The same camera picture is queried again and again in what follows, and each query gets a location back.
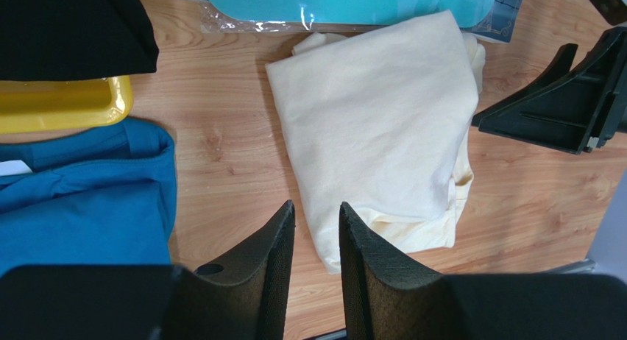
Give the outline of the dark blue book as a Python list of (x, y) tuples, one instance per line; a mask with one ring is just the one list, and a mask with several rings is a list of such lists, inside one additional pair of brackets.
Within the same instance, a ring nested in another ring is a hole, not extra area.
[(495, 0), (487, 16), (469, 32), (490, 43), (509, 43), (523, 0)]

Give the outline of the yellow plastic bin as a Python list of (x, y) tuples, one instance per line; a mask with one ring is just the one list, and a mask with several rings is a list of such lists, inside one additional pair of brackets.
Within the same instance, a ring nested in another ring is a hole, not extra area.
[(126, 118), (130, 77), (81, 81), (1, 82), (1, 134), (102, 127)]

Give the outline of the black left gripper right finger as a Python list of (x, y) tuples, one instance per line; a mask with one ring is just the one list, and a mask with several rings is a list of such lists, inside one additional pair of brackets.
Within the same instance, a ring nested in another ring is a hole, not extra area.
[(339, 248), (349, 339), (460, 339), (460, 310), (445, 276), (371, 230), (346, 202)]

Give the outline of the black t-shirt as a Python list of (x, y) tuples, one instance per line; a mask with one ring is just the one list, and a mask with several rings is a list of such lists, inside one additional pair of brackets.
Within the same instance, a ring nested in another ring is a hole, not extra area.
[(157, 70), (140, 0), (1, 0), (1, 80), (77, 81)]

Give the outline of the cream t-shirt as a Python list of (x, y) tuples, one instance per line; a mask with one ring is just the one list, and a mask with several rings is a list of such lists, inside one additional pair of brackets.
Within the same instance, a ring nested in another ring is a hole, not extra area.
[(316, 252), (340, 271), (339, 206), (405, 253), (452, 247), (473, 172), (485, 51), (440, 12), (313, 34), (266, 66)]

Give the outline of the blue folded t-shirt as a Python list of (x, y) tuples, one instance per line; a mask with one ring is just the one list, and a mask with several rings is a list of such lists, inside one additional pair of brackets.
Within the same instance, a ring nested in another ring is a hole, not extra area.
[(161, 265), (177, 209), (175, 142), (128, 118), (1, 146), (1, 272), (27, 265)]

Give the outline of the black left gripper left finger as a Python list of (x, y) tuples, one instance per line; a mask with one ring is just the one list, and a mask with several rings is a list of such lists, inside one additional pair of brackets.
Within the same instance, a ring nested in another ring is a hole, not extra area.
[(177, 266), (162, 339), (282, 339), (294, 251), (286, 201), (262, 228), (191, 272)]

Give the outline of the teal folding board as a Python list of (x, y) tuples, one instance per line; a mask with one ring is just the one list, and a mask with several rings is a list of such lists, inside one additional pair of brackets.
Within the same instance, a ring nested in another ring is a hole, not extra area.
[(495, 0), (207, 0), (208, 28), (220, 32), (312, 32), (388, 26), (449, 11), (461, 28), (479, 24)]

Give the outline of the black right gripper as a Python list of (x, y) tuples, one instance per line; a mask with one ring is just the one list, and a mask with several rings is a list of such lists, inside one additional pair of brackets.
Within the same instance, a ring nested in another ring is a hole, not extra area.
[(606, 30), (586, 57), (561, 46), (529, 85), (475, 114), (479, 131), (574, 155), (626, 132), (626, 0), (589, 0)]

